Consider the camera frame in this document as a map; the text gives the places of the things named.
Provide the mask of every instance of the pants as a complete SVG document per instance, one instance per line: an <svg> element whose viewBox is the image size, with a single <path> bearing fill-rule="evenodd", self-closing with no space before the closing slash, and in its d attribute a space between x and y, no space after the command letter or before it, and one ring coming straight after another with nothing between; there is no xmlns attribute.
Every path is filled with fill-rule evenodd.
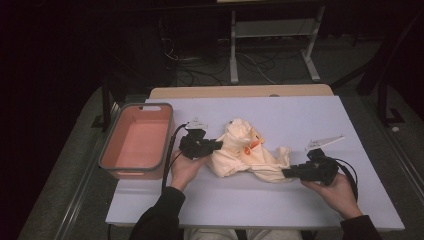
<svg viewBox="0 0 424 240"><path fill-rule="evenodd" d="M246 230L248 240L302 240L297 230ZM238 240L234 229L186 228L184 240Z"/></svg>

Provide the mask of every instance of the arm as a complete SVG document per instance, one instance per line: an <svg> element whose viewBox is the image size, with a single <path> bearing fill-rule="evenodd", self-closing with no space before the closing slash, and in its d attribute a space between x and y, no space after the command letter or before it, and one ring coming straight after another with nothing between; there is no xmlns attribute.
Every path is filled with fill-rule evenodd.
<svg viewBox="0 0 424 240"><path fill-rule="evenodd" d="M356 203L348 178L338 173L330 186L302 181L302 184L317 192L324 201L340 213L344 221L340 224L349 240L382 239L367 215L363 215Z"/></svg>
<svg viewBox="0 0 424 240"><path fill-rule="evenodd" d="M149 208L138 220L130 239L177 239L181 207L184 203L184 189L197 175L200 167L210 156L190 160L175 152L172 159L171 186L166 187L156 204Z"/></svg>

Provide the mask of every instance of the wire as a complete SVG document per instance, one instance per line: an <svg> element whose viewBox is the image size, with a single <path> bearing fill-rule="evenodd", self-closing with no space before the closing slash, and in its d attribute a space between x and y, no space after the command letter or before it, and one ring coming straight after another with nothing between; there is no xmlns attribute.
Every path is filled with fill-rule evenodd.
<svg viewBox="0 0 424 240"><path fill-rule="evenodd" d="M258 61L256 61L256 63L258 63L258 64L264 64L264 66L269 70L269 69L273 69L274 67L275 67L275 61L274 61L274 59L275 59L275 56L276 56L276 54L274 54L274 56L272 56L272 57L269 57L269 56L267 56L266 54L260 54L260 53L255 53L255 55L256 56L258 56L258 57L261 57L261 58L265 58L265 59L267 59L267 60L265 60L265 61L262 61L262 62L258 62ZM265 63L268 63L268 62L271 62L271 67L268 67L268 66L266 66L265 65Z"/></svg>
<svg viewBox="0 0 424 240"><path fill-rule="evenodd" d="M220 86L230 85L227 81L221 80L221 79L219 79L218 77L215 76L215 75L218 75L218 74L224 72L225 69L227 69L228 62L229 62L229 59L227 59L225 61L225 65L220 70L218 70L217 72L213 72L213 73L205 73L205 72L202 72L202 71L198 71L198 70L194 70L194 69L189 69L189 68L184 67L184 66L178 66L177 67L177 70L184 71L184 72L190 74L189 77L192 78L192 81L191 81L190 84L187 84L186 82L182 81L184 84L186 84L186 85L188 85L190 87L193 86L193 85L199 85L199 86L214 86L214 85L216 85L215 83L214 84L204 84L204 83L201 83L199 81L199 78L197 76L195 76L194 74L204 75L204 76L208 76L210 78L213 78ZM199 83L198 84L194 84L194 80L198 80Z"/></svg>
<svg viewBox="0 0 424 240"><path fill-rule="evenodd" d="M341 160L341 159L338 159L338 158L331 158L331 159L342 162L342 163L348 165L352 169L353 174L355 175L355 184L358 186L358 175L356 174L355 168L353 168L352 165L350 165L348 162L346 162L344 160Z"/></svg>
<svg viewBox="0 0 424 240"><path fill-rule="evenodd" d="M165 159L165 166L164 166L164 169L163 169L162 191L166 187L166 180L168 179L169 169L171 168L171 165L169 164L169 162L171 160L172 150L174 149L175 138L177 137L177 134L180 131L180 129L185 127L185 126L187 126L187 124L181 124L175 130L174 135L171 136L171 141L169 142L169 146L168 146L168 153L167 153L166 159Z"/></svg>
<svg viewBox="0 0 424 240"><path fill-rule="evenodd" d="M110 234L110 230L112 228L112 224L108 224L107 225L107 240L112 240L111 234Z"/></svg>
<svg viewBox="0 0 424 240"><path fill-rule="evenodd" d="M252 61L253 64L255 64L256 68L258 68L259 72L261 73L262 77L264 77L266 80L268 80L269 82L271 82L274 85L277 85L277 83L275 83L274 81L272 81L271 79L269 79L267 76L265 76L265 74L262 72L261 68L258 66L258 64L253 61L253 59L251 59L249 56L245 55L245 54L241 54L241 53L236 53L236 55L241 55L247 59L249 59L250 61Z"/></svg>
<svg viewBox="0 0 424 240"><path fill-rule="evenodd" d="M169 53L164 53L168 58L170 58L171 60L174 60L174 61L178 61L178 56L177 55L174 55L175 57L172 57L171 56L171 54L174 52L174 41L173 40L171 40L170 38L162 38L162 40L165 40L165 41L168 41L168 42L170 42L172 45L171 45L171 50L169 51Z"/></svg>
<svg viewBox="0 0 424 240"><path fill-rule="evenodd" d="M194 76L194 74L192 72L186 71L184 69L181 69L181 71L184 71L184 72L186 72L186 73L188 73L190 75L190 76L184 76L184 77L191 77L191 82L190 83L186 83L184 80L181 80L181 82L183 82L185 85L191 87L191 86L193 86L195 79L199 80L199 78L196 77L196 76Z"/></svg>
<svg viewBox="0 0 424 240"><path fill-rule="evenodd" d="M174 164L175 160L177 160L177 158L182 154L182 152L178 153L178 155L174 158L174 160L172 160L171 164L169 164L169 168L172 167L172 164Z"/></svg>
<svg viewBox="0 0 424 240"><path fill-rule="evenodd" d="M238 61L239 63L240 63L240 65L242 65L246 70L248 70L248 71L250 71L250 72L254 72L254 73L260 73L259 71L256 71L256 69L255 70L252 70L252 69L250 69L250 68L248 68L246 65L245 65L245 63L244 63L244 58L242 58L242 59L240 59L240 61ZM267 65L265 65L265 63L266 62L270 62L271 61L271 63L272 63L272 66L270 66L270 67L268 67ZM271 69L273 69L274 67L275 67L275 61L273 60L273 59L268 59L268 60L266 60L266 61L262 61L262 62L258 62L258 61L255 61L255 63L256 63L256 65L255 65L255 63L253 63L251 60L249 60L249 59L246 59L246 62L247 62L247 64L249 64L249 65L251 65L251 66L254 66L254 67L259 67L259 68L261 68L261 71L262 71L262 73L266 73L266 72L268 72L269 70L271 70Z"/></svg>
<svg viewBox="0 0 424 240"><path fill-rule="evenodd" d="M225 69L227 68L227 65L228 65L228 62L229 62L229 60L227 59L227 61L225 61L225 65L224 65L224 67L222 68L222 69L220 69L218 72L214 72L214 73L206 73L207 75L217 75L217 74L220 74L220 73L222 73L222 72L224 72L225 71ZM188 69L189 67L202 67L202 66L207 66L207 65L198 65L198 66L180 66L181 68L186 68L186 69ZM203 73L203 72L201 72L201 71L197 71L197 70L191 70L191 71L194 71L194 72L197 72L197 73Z"/></svg>
<svg viewBox="0 0 424 240"><path fill-rule="evenodd" d="M295 36L298 36L299 35L299 33L302 31L302 29L303 29L303 27L305 26L305 23L306 23L306 18L304 18L303 19L303 22L302 22L302 25L300 26L300 28L298 29L298 31L297 31L297 33L295 34ZM264 75L264 73L266 72L266 71L269 71L270 69L273 69L274 67L275 67L275 59L290 59L290 58L293 58L293 57L296 57L297 55L299 55L300 53L301 53L301 51L298 51L296 54L294 54L294 55L292 55L292 56L288 56L288 57L280 57L280 58L277 58L277 56L283 51L283 49L284 49L284 44L283 44L283 46L281 47L281 50L279 50L279 51L277 51L272 57L268 57L268 56L266 56L266 58L268 58L266 61L263 61L263 62L255 62L255 66L258 68L258 70L259 70L259 73L261 73L261 75L265 78L265 79L267 79L268 81L270 81L271 83L274 83L272 80L270 80L268 77L266 77L265 75ZM267 63L267 62L269 62L269 61L271 61L272 62L272 67L267 67L266 66L266 71L263 71L263 70L261 70L261 69L259 69L259 65L260 64L264 64L264 63ZM250 70L250 69L248 69L245 65L243 65L243 63L242 62L240 62L241 63L241 65L243 66L243 67L245 67L247 70L249 70L249 71L252 71L252 70Z"/></svg>

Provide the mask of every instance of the controller cable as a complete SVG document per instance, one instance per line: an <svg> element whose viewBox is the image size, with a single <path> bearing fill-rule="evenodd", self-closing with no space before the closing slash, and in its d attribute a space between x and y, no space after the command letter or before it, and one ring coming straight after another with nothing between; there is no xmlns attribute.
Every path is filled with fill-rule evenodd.
<svg viewBox="0 0 424 240"><path fill-rule="evenodd" d="M187 124L181 124L174 132L174 134L171 136L171 141L169 142L169 146L168 146L168 152L166 154L166 159L165 159L165 167L163 169L163 178L162 178L162 188L161 191L163 192L163 190L166 187L166 181L168 179L168 173L169 170L171 169L172 164L175 162L175 160L180 156L180 154L178 154L178 156L176 156L174 158L174 160L171 161L171 155L172 155L172 150L174 149L174 143L175 143L175 138L177 137L178 132L180 131L181 128L187 126Z"/></svg>
<svg viewBox="0 0 424 240"><path fill-rule="evenodd" d="M343 173L346 175L346 177L349 179L350 187L352 188L353 196L355 196L356 201L358 201L358 175L356 174L355 168L352 167L348 162L338 159L338 158L331 158L327 157L331 160L336 161L337 166L343 171ZM355 178L353 178L352 174L350 173L349 169L347 169L346 166L342 165L339 162L343 162L344 164L347 164L353 171Z"/></svg>

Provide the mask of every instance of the white tabletop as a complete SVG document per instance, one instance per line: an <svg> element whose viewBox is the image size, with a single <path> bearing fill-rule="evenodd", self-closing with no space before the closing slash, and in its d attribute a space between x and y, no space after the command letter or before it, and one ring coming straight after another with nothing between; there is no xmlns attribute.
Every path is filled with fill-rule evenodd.
<svg viewBox="0 0 424 240"><path fill-rule="evenodd" d="M305 147L312 139L344 140L323 148L327 156L340 158L355 168L359 179L358 204L379 230L404 229L393 204L337 96L149 99L174 108L175 125L194 117L208 124L205 138L217 138L225 124L242 118L265 138L264 147L275 154L279 146L292 149L291 164L307 161ZM186 132L181 130L174 148ZM160 196L161 180L120 180L106 222L134 225ZM180 212L182 226L323 229L338 228L342 220L313 191L298 180L266 183L252 173L219 178L207 166L184 191L187 199Z"/></svg>

